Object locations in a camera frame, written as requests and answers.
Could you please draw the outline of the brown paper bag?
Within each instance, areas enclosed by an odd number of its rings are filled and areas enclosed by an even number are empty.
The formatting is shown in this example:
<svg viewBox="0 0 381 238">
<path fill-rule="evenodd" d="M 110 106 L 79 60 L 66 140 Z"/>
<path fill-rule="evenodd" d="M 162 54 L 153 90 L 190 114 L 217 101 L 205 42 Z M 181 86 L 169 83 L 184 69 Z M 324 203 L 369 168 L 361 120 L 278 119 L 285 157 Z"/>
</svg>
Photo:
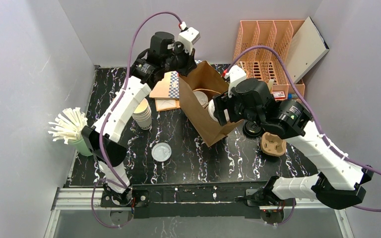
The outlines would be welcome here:
<svg viewBox="0 0 381 238">
<path fill-rule="evenodd" d="M 205 108 L 201 106 L 194 92 L 204 92 L 210 101 L 227 92 L 228 87 L 220 73 L 206 61 L 199 62 L 187 76 L 179 75 L 180 107 L 208 147 L 222 140 L 244 121 L 227 122 L 221 126 L 210 117 L 206 109 L 208 105 Z"/>
</svg>

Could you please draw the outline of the cardboard cup carrier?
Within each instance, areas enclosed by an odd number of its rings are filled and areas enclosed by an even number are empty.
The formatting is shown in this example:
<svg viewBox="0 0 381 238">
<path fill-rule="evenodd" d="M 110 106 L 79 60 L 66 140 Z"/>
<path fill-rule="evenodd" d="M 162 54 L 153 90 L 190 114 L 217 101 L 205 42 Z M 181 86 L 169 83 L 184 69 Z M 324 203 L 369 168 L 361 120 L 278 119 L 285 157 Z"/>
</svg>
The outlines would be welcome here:
<svg viewBox="0 0 381 238">
<path fill-rule="evenodd" d="M 280 157 L 286 153 L 286 141 L 275 134 L 265 132 L 260 141 L 260 148 L 266 155 Z"/>
</svg>

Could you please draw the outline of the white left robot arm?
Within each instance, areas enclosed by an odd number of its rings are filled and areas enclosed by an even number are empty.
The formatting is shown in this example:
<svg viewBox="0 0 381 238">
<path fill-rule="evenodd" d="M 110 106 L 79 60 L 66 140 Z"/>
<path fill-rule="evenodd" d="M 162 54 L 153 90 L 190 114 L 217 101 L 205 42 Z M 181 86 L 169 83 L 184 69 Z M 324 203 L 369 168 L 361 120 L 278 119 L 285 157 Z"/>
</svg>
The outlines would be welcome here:
<svg viewBox="0 0 381 238">
<path fill-rule="evenodd" d="M 196 69 L 194 45 L 200 32 L 180 25 L 177 37 L 163 31 L 154 33 L 149 48 L 142 51 L 127 70 L 124 85 L 100 118 L 85 126 L 81 135 L 99 161 L 110 189 L 122 194 L 130 186 L 124 159 L 127 149 L 119 144 L 121 134 L 138 105 L 146 99 L 165 73 L 187 76 Z"/>
</svg>

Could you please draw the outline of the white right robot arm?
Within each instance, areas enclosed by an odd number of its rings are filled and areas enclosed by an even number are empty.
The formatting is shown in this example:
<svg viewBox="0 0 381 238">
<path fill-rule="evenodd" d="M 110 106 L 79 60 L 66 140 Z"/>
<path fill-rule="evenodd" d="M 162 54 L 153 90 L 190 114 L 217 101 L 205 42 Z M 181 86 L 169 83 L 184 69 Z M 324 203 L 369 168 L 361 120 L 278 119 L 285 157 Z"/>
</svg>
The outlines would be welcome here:
<svg viewBox="0 0 381 238">
<path fill-rule="evenodd" d="M 296 147 L 317 168 L 309 177 L 273 176 L 257 192 L 247 195 L 251 202 L 276 204 L 290 198 L 316 199 L 332 209 L 345 209 L 363 202 L 366 190 L 362 184 L 373 174 L 340 158 L 324 142 L 312 114 L 294 100 L 275 100 L 268 85 L 235 65 L 225 74 L 230 80 L 227 91 L 213 97 L 210 114 L 220 125 L 246 120 L 277 135 Z"/>
</svg>

